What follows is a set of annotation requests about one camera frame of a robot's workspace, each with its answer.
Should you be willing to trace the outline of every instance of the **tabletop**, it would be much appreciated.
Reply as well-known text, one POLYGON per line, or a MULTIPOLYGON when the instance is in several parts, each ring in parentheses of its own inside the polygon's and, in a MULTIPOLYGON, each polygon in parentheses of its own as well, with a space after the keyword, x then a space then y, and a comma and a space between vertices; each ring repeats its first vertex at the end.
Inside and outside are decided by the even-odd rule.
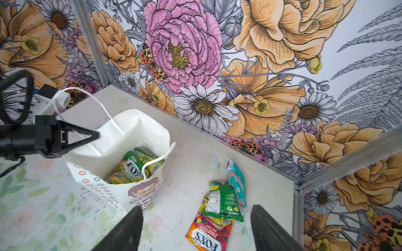
MULTIPOLYGON (((246 179, 245 227, 235 223, 228 250, 255 250, 250 225, 254 204, 291 233, 293 181, 117 87, 108 86, 95 97, 112 116, 128 109, 144 112, 169 131, 171 142, 177 142, 165 163, 169 173, 143 210, 139 250, 196 250, 185 235, 208 193, 208 181, 225 180, 219 170, 209 169, 212 153, 221 165, 232 157, 246 179), (246 233, 251 247, 244 246, 246 233)), ((65 111, 63 117, 92 130, 109 120, 91 98, 65 111)), ((0 162, 0 171, 10 166, 0 162)), ((90 250, 125 215, 76 183, 63 159, 28 156, 26 164, 1 178, 0 184, 0 250, 90 250)))

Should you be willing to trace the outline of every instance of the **white paper bag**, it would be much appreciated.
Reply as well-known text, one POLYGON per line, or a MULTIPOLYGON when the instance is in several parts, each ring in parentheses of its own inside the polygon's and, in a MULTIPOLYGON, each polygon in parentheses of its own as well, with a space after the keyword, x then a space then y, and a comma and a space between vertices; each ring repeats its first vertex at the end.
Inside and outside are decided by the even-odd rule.
POLYGON ((147 179, 145 167, 166 160, 176 142, 170 146, 169 132, 154 119, 136 109, 116 115, 97 131, 100 134, 99 139, 63 156, 75 181, 117 209, 128 212, 136 205, 147 207, 165 179, 167 170, 164 163, 147 179), (105 182, 124 155, 135 147, 149 149, 157 157, 142 167, 144 180, 118 185, 105 182))

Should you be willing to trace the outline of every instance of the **cartoon girl print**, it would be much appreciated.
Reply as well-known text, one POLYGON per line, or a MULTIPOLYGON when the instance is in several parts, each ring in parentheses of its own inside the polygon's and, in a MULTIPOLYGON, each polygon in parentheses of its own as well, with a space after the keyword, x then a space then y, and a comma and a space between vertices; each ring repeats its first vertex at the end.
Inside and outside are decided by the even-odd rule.
POLYGON ((158 184, 158 177, 130 188, 128 196, 138 198, 152 192, 158 184))

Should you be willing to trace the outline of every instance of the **teal candy bag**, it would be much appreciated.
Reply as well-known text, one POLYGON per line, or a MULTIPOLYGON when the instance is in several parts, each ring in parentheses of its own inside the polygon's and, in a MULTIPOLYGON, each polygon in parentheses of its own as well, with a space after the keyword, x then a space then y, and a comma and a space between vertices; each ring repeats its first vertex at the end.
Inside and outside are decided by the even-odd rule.
POLYGON ((236 163, 231 157, 228 159, 228 165, 226 167, 226 177, 228 183, 233 187, 236 197, 238 199, 239 205, 246 207, 246 182, 244 180, 244 175, 236 163))

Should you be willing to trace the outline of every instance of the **green candy bag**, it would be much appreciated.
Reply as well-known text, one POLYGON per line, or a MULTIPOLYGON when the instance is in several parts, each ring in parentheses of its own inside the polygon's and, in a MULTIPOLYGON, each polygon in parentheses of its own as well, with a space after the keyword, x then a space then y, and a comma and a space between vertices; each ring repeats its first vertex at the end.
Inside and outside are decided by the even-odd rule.
POLYGON ((230 184, 210 181, 208 197, 209 200, 207 206, 205 207, 205 210, 201 212, 203 215, 244 222, 244 217, 240 213, 236 194, 230 184))

